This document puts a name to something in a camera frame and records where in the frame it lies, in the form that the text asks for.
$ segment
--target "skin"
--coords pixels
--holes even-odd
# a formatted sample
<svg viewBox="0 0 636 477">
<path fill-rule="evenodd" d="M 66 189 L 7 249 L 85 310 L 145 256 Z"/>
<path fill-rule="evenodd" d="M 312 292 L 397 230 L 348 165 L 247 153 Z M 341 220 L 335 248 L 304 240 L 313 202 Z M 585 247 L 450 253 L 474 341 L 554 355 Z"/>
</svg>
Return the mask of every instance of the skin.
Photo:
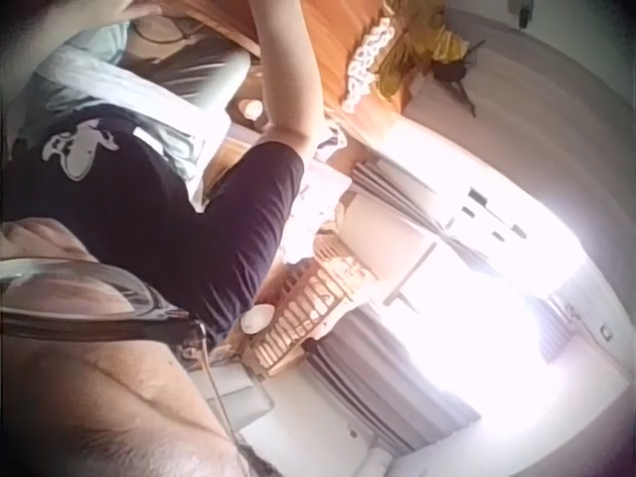
<svg viewBox="0 0 636 477">
<path fill-rule="evenodd" d="M 95 261 L 71 232 L 51 220 L 3 226 L 0 253 L 3 260 L 41 256 Z M 53 312 L 71 306 L 79 313 L 129 309 L 123 297 L 99 282 L 40 280 L 20 288 L 19 293 L 5 293 L 4 306 Z M 49 343 L 3 336 L 2 348 L 5 423 L 54 440 L 60 429 L 72 426 L 116 432 L 133 446 L 153 436 L 155 463 L 208 475 L 241 475 L 234 445 L 165 345 Z"/>
</svg>

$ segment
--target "wooden surface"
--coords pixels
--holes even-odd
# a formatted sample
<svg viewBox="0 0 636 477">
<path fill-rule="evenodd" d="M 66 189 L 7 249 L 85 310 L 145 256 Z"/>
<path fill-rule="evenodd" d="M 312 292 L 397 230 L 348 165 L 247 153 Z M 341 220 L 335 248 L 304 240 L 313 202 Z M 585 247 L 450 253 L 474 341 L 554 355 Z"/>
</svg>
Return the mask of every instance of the wooden surface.
<svg viewBox="0 0 636 477">
<path fill-rule="evenodd" d="M 256 28 L 247 0 L 179 0 L 186 13 L 237 42 L 260 53 Z M 342 110 L 347 66 L 365 33 L 382 14 L 382 0 L 303 0 L 307 29 L 320 67 L 329 114 L 338 118 L 354 137 L 375 147 L 395 122 L 407 101 L 406 88 L 391 102 L 375 92 L 365 96 L 354 114 Z"/>
</svg>

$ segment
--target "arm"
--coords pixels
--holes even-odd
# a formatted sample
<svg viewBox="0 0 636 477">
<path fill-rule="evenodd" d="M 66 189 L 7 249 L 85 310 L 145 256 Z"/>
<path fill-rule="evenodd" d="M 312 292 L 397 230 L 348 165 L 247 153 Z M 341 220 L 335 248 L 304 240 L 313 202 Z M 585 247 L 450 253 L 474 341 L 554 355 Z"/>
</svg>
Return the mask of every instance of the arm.
<svg viewBox="0 0 636 477">
<path fill-rule="evenodd" d="M 322 84 L 300 0 L 250 0 L 270 128 L 259 143 L 282 142 L 311 159 L 324 121 Z"/>
<path fill-rule="evenodd" d="M 8 106 L 57 47 L 77 33 L 161 12 L 132 0 L 66 0 L 45 8 L 0 40 L 0 104 Z"/>
</svg>

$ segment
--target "hand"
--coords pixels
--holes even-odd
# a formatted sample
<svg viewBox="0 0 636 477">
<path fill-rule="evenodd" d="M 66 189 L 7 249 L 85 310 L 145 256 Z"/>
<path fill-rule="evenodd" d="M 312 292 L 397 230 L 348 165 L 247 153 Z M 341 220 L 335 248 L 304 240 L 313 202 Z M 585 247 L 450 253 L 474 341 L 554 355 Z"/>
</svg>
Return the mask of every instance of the hand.
<svg viewBox="0 0 636 477">
<path fill-rule="evenodd" d="M 156 2 L 134 0 L 60 0 L 54 9 L 67 25 L 83 31 L 161 15 Z"/>
</svg>

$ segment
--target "glasses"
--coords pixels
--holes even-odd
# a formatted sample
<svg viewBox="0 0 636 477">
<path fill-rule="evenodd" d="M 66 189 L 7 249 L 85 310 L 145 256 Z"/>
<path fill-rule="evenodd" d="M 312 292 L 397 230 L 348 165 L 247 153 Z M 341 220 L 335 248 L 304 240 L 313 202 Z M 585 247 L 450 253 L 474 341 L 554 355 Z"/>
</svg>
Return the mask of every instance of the glasses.
<svg viewBox="0 0 636 477">
<path fill-rule="evenodd" d="M 39 309 L 34 298 L 47 285 L 56 312 Z M 10 295 L 13 299 L 6 303 Z M 90 298 L 113 313 L 78 313 L 78 299 Z M 16 258 L 0 261 L 1 331 L 5 336 L 58 342 L 121 342 L 149 340 L 182 350 L 182 357 L 199 358 L 216 395 L 224 427 L 239 449 L 232 425 L 208 363 L 207 326 L 166 301 L 132 273 L 98 262 L 62 258 Z M 239 466 L 244 475 L 250 469 Z"/>
</svg>

